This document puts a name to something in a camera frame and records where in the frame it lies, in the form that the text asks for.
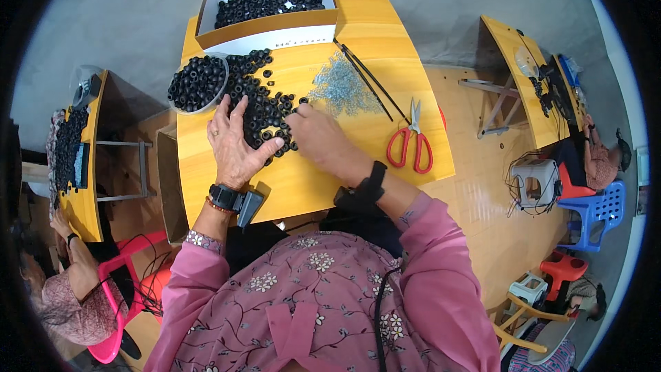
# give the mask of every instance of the beaded bracelet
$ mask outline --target beaded bracelet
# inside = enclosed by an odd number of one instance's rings
[[[228,209],[224,209],[224,208],[222,208],[222,207],[217,206],[216,204],[213,204],[213,202],[211,201],[211,199],[209,198],[208,195],[207,195],[207,203],[208,203],[210,206],[212,206],[214,209],[218,210],[218,211],[222,211],[222,212],[227,213],[227,214],[234,214],[234,211],[231,211],[231,210],[228,210]]]

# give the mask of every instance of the red plastic stool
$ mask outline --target red plastic stool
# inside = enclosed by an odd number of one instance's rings
[[[567,256],[557,250],[554,250],[550,256],[553,261],[542,261],[539,269],[553,278],[546,300],[554,301],[558,298],[562,282],[578,280],[588,269],[588,262]]]
[[[162,310],[161,295],[163,293],[163,287],[170,281],[170,276],[172,275],[170,271],[171,265],[172,261],[164,263],[159,271],[150,274],[140,282],[140,290],[147,297],[147,299],[143,298],[145,300],[144,305],[147,309],[154,309],[155,312]],[[154,317],[159,323],[162,322],[160,316],[154,314]]]
[[[563,194],[558,197],[558,200],[564,198],[589,197],[597,194],[597,192],[590,187],[572,185],[572,180],[569,178],[569,173],[567,172],[564,162],[558,166],[558,173],[560,174],[560,181],[563,183]]]

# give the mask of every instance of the woman's hand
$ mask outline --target woman's hand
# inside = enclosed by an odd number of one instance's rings
[[[244,95],[228,118],[229,95],[226,94],[213,119],[207,122],[207,138],[218,166],[216,183],[235,190],[262,169],[266,160],[284,144],[280,137],[264,141],[258,150],[246,144],[243,139],[243,114],[247,105],[248,97]]]
[[[292,128],[301,154],[320,169],[352,186],[369,176],[372,159],[346,138],[330,115],[302,103],[285,122]]]
[[[71,226],[69,226],[69,221],[64,217],[64,213],[62,213],[62,208],[55,210],[53,221],[50,222],[50,226],[65,240],[71,233],[73,233]]]

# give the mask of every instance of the concrete floor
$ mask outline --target concrete floor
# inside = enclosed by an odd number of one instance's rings
[[[620,127],[630,139],[627,113],[590,0],[391,0],[420,58],[427,63],[492,68],[499,55],[476,55],[479,16],[503,21],[535,38],[547,53],[564,53],[584,68],[583,90],[605,143]],[[94,64],[134,87],[138,120],[165,109],[166,89],[179,64],[186,21],[201,0],[52,0],[24,56],[14,91],[12,118],[24,148],[44,151],[51,113],[70,104],[71,71]],[[627,214],[599,254],[589,256],[609,299],[627,249],[635,205],[635,161],[621,176]],[[598,324],[573,332],[580,361]]]

